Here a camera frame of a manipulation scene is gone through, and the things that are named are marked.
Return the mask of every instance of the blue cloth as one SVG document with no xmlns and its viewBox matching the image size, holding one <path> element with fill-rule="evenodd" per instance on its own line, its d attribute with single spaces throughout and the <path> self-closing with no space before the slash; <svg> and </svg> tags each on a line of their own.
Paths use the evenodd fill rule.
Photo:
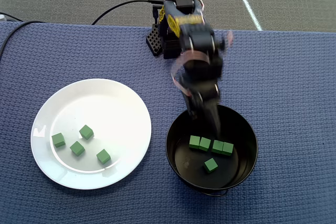
<svg viewBox="0 0 336 224">
<path fill-rule="evenodd" d="M 0 43 L 17 25 L 0 23 Z M 246 181 L 213 198 L 184 185 L 166 159 L 166 133 L 185 104 L 170 77 L 173 61 L 151 55 L 148 32 L 30 24 L 10 39 L 0 62 L 0 223 L 334 223 L 336 34 L 235 32 L 221 103 L 250 122 L 259 155 Z M 125 179 L 81 191 L 42 173 L 30 131 L 52 94 L 89 78 L 138 93 L 152 138 Z"/>
</svg>

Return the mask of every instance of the green block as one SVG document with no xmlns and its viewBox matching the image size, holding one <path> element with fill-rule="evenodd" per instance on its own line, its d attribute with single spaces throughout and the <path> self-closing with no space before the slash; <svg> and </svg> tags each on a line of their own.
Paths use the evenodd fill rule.
<svg viewBox="0 0 336 224">
<path fill-rule="evenodd" d="M 97 158 L 102 164 L 105 164 L 108 160 L 111 159 L 111 156 L 103 149 L 100 153 L 97 154 Z"/>
<path fill-rule="evenodd" d="M 211 151 L 215 153 L 222 153 L 223 144 L 223 142 L 215 140 Z"/>
<path fill-rule="evenodd" d="M 231 156 L 233 151 L 233 144 L 224 142 L 222 153 L 227 156 Z"/>
<path fill-rule="evenodd" d="M 84 125 L 84 127 L 80 129 L 79 133 L 86 140 L 93 136 L 93 130 L 87 125 Z"/>
<path fill-rule="evenodd" d="M 84 147 L 78 141 L 75 141 L 75 143 L 70 146 L 70 149 L 73 151 L 73 153 L 75 153 L 76 156 L 79 156 L 83 153 L 83 151 L 85 151 Z"/>
<path fill-rule="evenodd" d="M 211 158 L 208 161 L 204 162 L 204 168 L 208 173 L 211 173 L 218 168 L 218 165 L 216 161 L 213 158 Z"/>
<path fill-rule="evenodd" d="M 203 137 L 201 138 L 200 146 L 198 148 L 203 151 L 207 151 L 209 149 L 210 143 L 211 143 L 210 139 Z"/>
<path fill-rule="evenodd" d="M 56 147 L 60 147 L 62 145 L 65 145 L 65 140 L 64 137 L 62 135 L 62 133 L 58 133 L 56 135 L 51 136 L 51 138 L 53 139 L 53 144 Z"/>
<path fill-rule="evenodd" d="M 189 148 L 198 149 L 199 147 L 199 136 L 190 136 Z"/>
</svg>

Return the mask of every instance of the wire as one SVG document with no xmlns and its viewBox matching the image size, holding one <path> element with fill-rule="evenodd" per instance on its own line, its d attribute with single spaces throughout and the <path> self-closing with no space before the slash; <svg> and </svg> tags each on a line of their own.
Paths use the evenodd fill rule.
<svg viewBox="0 0 336 224">
<path fill-rule="evenodd" d="M 2 46 L 1 46 L 1 49 L 0 49 L 0 61 L 1 61 L 1 57 L 2 57 L 2 54 L 5 50 L 5 46 L 8 42 L 8 40 L 11 38 L 11 36 L 16 32 L 18 31 L 19 29 L 21 29 L 22 27 L 26 26 L 26 25 L 29 25 L 31 23 L 44 23 L 42 21 L 36 21 L 36 20 L 32 20 L 32 21 L 26 21 L 26 22 L 23 22 L 21 23 L 20 25 L 18 25 L 17 27 L 15 27 L 11 32 L 10 34 L 6 37 L 5 41 L 3 42 Z"/>
<path fill-rule="evenodd" d="M 23 22 L 23 20 L 21 20 L 21 19 L 19 19 L 19 18 L 16 18 L 16 17 L 14 17 L 14 16 L 12 16 L 12 15 L 10 15 L 10 14 L 2 13 L 2 12 L 0 12 L 0 14 L 5 15 L 5 16 L 8 16 L 8 17 L 11 17 L 11 18 L 13 18 L 13 19 L 16 19 L 17 21 L 21 21 L 21 22 Z"/>
<path fill-rule="evenodd" d="M 122 6 L 122 5 L 126 5 L 126 4 L 130 4 L 130 3 L 135 3 L 135 2 L 147 2 L 147 3 L 150 3 L 151 1 L 150 0 L 130 0 L 130 1 L 126 1 L 126 2 L 123 2 L 119 5 L 115 5 L 114 7 L 108 9 L 106 12 L 104 12 L 102 15 L 100 15 L 93 23 L 92 25 L 95 25 L 103 16 L 105 16 L 107 13 L 109 13 L 110 11 Z"/>
</svg>

